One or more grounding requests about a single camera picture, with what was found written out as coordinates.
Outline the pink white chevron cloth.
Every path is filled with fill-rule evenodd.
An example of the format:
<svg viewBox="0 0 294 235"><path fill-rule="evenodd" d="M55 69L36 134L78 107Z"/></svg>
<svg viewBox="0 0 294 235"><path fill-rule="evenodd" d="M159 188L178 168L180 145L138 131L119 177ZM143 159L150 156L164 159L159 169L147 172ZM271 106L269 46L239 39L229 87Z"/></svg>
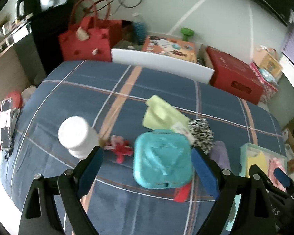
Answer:
<svg viewBox="0 0 294 235"><path fill-rule="evenodd" d="M282 166L281 162L279 161L279 159L272 158L269 161L269 168L268 168L267 177L270 179L270 181L273 183L273 185L275 187L286 192L286 188L279 182L279 180L274 175L274 170L276 168L279 168L283 173L286 174L286 171L285 171L284 167Z"/></svg>

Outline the yellow sponge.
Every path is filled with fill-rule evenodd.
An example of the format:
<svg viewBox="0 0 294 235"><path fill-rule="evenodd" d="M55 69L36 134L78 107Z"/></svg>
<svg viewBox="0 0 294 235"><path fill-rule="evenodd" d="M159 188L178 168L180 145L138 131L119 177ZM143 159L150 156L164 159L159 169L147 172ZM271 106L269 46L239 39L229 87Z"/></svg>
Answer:
<svg viewBox="0 0 294 235"><path fill-rule="evenodd" d="M246 159L246 177L249 177L249 169L252 165L257 165L265 174L268 173L268 162L263 152L248 156Z"/></svg>

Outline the lavender tissue pack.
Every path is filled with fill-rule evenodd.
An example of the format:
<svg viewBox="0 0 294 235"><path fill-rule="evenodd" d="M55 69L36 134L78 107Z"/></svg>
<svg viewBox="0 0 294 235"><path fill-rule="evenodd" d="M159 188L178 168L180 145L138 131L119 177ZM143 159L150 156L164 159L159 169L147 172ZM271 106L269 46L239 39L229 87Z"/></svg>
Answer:
<svg viewBox="0 0 294 235"><path fill-rule="evenodd" d="M223 141L213 142L212 150L209 153L209 158L215 161L221 169L228 169L231 171L228 152Z"/></svg>

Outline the black white spotted pompom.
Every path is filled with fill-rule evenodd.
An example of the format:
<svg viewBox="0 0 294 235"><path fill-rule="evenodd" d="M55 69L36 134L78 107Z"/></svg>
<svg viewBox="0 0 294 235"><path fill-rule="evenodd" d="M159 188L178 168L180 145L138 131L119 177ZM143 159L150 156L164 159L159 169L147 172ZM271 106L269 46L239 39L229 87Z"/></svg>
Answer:
<svg viewBox="0 0 294 235"><path fill-rule="evenodd" d="M193 146L199 147L206 155L213 148L214 133L210 129L208 121L204 118L192 119L188 121L188 128L194 137Z"/></svg>

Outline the red pink pipe cleaner toy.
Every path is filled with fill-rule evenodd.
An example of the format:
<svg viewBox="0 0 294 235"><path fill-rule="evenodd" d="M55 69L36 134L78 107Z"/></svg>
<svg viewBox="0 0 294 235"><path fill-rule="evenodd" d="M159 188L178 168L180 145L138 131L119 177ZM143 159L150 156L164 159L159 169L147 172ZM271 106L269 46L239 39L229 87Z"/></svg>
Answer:
<svg viewBox="0 0 294 235"><path fill-rule="evenodd" d="M109 141L105 143L104 149L111 151L116 156L116 162L121 164L126 156L132 156L134 151L129 142L122 136L112 135Z"/></svg>

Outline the light green sponge pack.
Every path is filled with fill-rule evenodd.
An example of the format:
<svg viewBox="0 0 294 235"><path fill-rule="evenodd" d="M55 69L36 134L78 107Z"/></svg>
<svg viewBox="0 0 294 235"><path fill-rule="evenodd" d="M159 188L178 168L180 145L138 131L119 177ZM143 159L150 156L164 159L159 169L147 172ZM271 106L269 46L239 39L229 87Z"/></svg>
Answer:
<svg viewBox="0 0 294 235"><path fill-rule="evenodd" d="M189 118L157 95L146 101L147 110L143 126L151 130L171 129L178 133L189 134Z"/></svg>

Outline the teal cardboard tray box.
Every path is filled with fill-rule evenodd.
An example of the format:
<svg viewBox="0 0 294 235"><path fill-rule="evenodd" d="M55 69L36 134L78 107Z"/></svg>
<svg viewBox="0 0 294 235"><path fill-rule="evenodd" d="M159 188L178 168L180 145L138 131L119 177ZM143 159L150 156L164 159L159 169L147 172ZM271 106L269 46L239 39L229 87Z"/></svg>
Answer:
<svg viewBox="0 0 294 235"><path fill-rule="evenodd" d="M249 177L249 169L256 164L269 178L274 186L286 191L273 172L280 168L287 174L287 158L281 154L265 149L255 144L246 143L240 147L240 177Z"/></svg>

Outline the teal plastic toy case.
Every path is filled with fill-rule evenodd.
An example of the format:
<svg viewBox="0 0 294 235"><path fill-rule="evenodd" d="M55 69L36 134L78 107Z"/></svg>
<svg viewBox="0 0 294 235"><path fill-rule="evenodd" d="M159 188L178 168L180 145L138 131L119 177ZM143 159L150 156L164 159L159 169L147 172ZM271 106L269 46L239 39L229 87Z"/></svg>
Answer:
<svg viewBox="0 0 294 235"><path fill-rule="evenodd" d="M147 189L179 188L193 177L191 145L182 134L157 129L135 140L133 177Z"/></svg>

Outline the patterned pink gift box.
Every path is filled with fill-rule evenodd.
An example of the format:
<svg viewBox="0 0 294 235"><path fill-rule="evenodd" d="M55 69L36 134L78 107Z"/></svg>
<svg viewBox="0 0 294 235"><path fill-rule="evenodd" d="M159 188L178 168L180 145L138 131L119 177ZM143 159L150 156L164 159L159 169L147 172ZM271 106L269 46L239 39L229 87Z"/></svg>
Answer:
<svg viewBox="0 0 294 235"><path fill-rule="evenodd" d="M267 103L277 92L278 85L275 78L265 69L260 69L255 63L250 63L250 68L253 70L263 87L263 93L260 98L262 103Z"/></svg>

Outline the red cardboard box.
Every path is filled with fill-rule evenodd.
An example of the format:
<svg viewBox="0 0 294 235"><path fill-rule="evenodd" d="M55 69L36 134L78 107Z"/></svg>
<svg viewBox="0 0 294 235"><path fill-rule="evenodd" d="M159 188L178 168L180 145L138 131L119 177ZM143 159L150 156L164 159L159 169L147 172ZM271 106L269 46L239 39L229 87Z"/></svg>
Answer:
<svg viewBox="0 0 294 235"><path fill-rule="evenodd" d="M213 47L208 46L205 51L214 69L210 84L257 105L263 86L250 66Z"/></svg>

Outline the blue plaid tablecloth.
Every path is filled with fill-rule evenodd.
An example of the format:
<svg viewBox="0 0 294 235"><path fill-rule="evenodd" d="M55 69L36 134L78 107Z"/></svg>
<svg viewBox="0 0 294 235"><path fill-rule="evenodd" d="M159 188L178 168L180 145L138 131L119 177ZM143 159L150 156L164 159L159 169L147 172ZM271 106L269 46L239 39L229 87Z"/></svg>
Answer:
<svg viewBox="0 0 294 235"><path fill-rule="evenodd" d="M83 117L100 138L120 135L130 143L147 129L146 100L158 95L189 119L205 118L215 141L225 143L230 168L240 172L240 149L246 143L285 154L281 127L264 109L230 93L157 70L99 61L67 61L36 89L22 109L14 148L3 159L1 182L22 209L35 174L59 176L78 160L58 140L62 122ZM133 159L104 162L85 206L100 234L196 234L214 200L198 177L183 203L170 189L148 190L133 177Z"/></svg>

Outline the tan small handbag box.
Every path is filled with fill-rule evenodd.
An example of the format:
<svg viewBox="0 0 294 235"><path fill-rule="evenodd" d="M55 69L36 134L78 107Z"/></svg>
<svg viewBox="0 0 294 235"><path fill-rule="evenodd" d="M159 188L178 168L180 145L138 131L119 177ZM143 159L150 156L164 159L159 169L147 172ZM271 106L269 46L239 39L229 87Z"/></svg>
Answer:
<svg viewBox="0 0 294 235"><path fill-rule="evenodd" d="M267 70L275 79L280 77L283 67L275 49L260 45L254 49L252 59L257 67Z"/></svg>

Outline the orange illustrated toy box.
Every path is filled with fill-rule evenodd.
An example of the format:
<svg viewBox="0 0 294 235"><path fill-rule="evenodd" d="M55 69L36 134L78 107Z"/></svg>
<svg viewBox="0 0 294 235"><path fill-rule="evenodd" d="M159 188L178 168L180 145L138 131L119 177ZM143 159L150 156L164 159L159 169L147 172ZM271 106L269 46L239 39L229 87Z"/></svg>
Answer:
<svg viewBox="0 0 294 235"><path fill-rule="evenodd" d="M147 36L142 51L197 63L194 43L179 39Z"/></svg>

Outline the green dumbbell toy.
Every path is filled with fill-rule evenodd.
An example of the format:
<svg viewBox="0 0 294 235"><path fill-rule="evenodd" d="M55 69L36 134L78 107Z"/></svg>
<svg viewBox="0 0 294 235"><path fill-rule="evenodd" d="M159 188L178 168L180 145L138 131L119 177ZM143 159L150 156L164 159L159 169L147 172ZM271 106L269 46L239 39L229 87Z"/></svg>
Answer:
<svg viewBox="0 0 294 235"><path fill-rule="evenodd" d="M189 28L181 28L180 33L183 41L189 41L189 38L194 36L194 31Z"/></svg>

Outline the blue water bottle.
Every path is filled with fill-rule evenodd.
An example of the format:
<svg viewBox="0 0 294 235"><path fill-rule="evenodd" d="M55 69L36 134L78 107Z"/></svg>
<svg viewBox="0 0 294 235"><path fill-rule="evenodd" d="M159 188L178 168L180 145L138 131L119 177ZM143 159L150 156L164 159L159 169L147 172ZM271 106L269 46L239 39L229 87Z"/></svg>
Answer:
<svg viewBox="0 0 294 235"><path fill-rule="evenodd" d="M146 25L138 13L133 13L133 27L136 33L137 43L143 45L147 36Z"/></svg>

